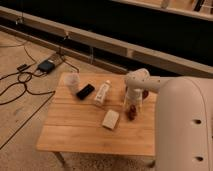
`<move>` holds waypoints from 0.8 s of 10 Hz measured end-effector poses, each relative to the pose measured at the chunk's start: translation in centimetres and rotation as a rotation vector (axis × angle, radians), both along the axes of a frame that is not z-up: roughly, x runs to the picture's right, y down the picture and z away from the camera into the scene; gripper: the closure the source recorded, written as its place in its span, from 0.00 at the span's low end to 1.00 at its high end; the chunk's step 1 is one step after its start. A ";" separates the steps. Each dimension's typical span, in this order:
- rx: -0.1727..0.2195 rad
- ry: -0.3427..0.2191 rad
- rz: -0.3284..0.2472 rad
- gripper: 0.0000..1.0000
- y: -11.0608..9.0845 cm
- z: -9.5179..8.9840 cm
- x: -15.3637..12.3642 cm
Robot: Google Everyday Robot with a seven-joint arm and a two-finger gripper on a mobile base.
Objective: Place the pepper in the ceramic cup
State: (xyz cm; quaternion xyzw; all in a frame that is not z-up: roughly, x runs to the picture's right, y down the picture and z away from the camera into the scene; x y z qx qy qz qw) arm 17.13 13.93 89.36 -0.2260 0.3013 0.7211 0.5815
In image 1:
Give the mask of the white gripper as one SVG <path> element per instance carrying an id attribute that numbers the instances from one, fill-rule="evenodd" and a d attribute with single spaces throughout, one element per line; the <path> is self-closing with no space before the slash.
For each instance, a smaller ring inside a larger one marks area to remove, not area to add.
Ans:
<path id="1" fill-rule="evenodd" d="M 129 106 L 135 105 L 137 115 L 142 113 L 142 90 L 128 88 L 125 95 L 124 112 L 129 112 Z"/>

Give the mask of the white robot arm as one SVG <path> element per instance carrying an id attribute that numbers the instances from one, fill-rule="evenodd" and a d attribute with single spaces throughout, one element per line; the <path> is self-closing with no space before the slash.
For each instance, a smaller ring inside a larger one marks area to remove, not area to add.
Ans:
<path id="1" fill-rule="evenodd" d="M 131 98 L 134 89 L 157 94 L 155 171 L 213 171 L 213 79 L 138 69 L 124 80 Z"/>

